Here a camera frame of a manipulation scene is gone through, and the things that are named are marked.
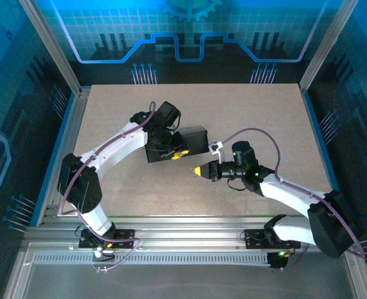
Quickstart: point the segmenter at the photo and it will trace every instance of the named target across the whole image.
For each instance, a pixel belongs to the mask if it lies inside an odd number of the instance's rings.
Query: work surface
[[[245,127],[268,131],[280,146],[279,174],[306,187],[329,191],[310,120],[296,84],[94,85],[83,116],[74,154],[92,150],[120,131],[132,115],[148,111],[150,101],[164,101],[182,113],[180,127],[201,125],[208,139],[220,141]],[[276,150],[268,137],[246,132],[260,164],[274,168]],[[118,163],[102,180],[102,206],[109,216],[276,215],[298,214],[291,208],[249,191],[229,189],[226,180],[196,177],[196,166],[210,153],[148,164],[144,149]],[[233,186],[242,187],[239,180]]]

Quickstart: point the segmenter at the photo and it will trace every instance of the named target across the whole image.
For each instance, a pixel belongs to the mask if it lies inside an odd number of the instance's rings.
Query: white robotic arm
[[[138,148],[142,148],[147,144],[148,136],[147,132],[143,128],[139,128],[134,132],[124,136],[124,132],[127,132],[135,127],[137,123],[127,123],[126,126],[119,131],[116,135],[111,137],[112,140],[118,135],[123,135],[122,138],[111,143],[107,146],[94,160],[92,160],[87,167],[94,167],[98,176],[98,180],[101,181],[103,177],[117,165],[123,158],[134,152]],[[99,145],[95,149],[81,155],[81,161],[84,162],[91,157],[99,148],[106,144],[109,140]],[[104,235],[111,227],[112,221],[107,217],[102,208],[102,204],[98,205],[87,213],[82,213],[82,217],[85,222],[98,234]]]
[[[135,114],[121,131],[98,147],[80,157],[69,154],[64,158],[58,185],[61,194],[66,192],[75,173],[86,161],[90,161],[76,182],[73,182],[67,201],[80,212],[86,224],[97,235],[112,239],[115,231],[113,222],[100,203],[100,181],[110,169],[133,151],[149,144],[151,150],[155,151],[155,154],[151,153],[152,159],[154,155],[158,159],[178,159],[189,153],[184,136],[173,126],[180,115],[175,106],[164,102],[153,114]]]
[[[289,240],[304,242],[317,245],[331,257],[339,257],[353,244],[353,236],[349,234],[348,228],[355,238],[363,234],[353,208],[342,193],[314,191],[278,177],[275,171],[258,164],[254,149],[247,141],[232,145],[234,161],[229,162],[221,159],[221,142],[212,143],[209,147],[212,154],[219,156],[219,160],[197,167],[195,173],[198,176],[214,182],[222,178],[241,179],[245,189],[275,199],[304,216],[278,215],[266,223],[265,238],[271,245]],[[323,202],[338,211],[347,228]]]

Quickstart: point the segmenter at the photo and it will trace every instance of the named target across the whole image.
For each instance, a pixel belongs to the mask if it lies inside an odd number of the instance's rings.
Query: gear logo
[[[6,29],[16,26],[20,20],[20,4],[18,0],[0,0],[0,23]]]
[[[200,17],[208,17],[210,11],[215,12],[216,6],[222,4],[221,0],[166,0],[163,5],[164,12],[168,12],[171,17],[177,17],[179,21],[183,19],[188,22]]]

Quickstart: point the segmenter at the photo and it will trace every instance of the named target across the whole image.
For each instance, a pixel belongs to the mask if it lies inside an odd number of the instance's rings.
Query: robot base
[[[135,231],[133,229],[116,229],[113,232],[113,236],[110,239],[132,239],[135,237]],[[79,239],[78,247],[96,249],[99,245],[104,245],[106,242],[95,237],[88,229],[83,229],[81,231],[81,236]],[[121,242],[121,243],[113,243],[110,246],[105,246],[107,249],[132,249],[133,248],[133,240],[132,242]]]
[[[301,243],[296,241],[281,241],[276,246],[269,243],[263,229],[246,229],[243,231],[246,249],[299,249]]]

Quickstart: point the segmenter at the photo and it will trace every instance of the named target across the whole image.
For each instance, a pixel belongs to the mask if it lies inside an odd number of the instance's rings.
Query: glass panel
[[[367,235],[366,0],[357,4],[308,92],[340,189],[356,205]]]
[[[62,122],[59,92],[70,97],[24,10],[0,1],[0,297]]]
[[[38,3],[80,83],[90,85],[134,83],[141,63],[158,83],[298,82],[341,1]]]

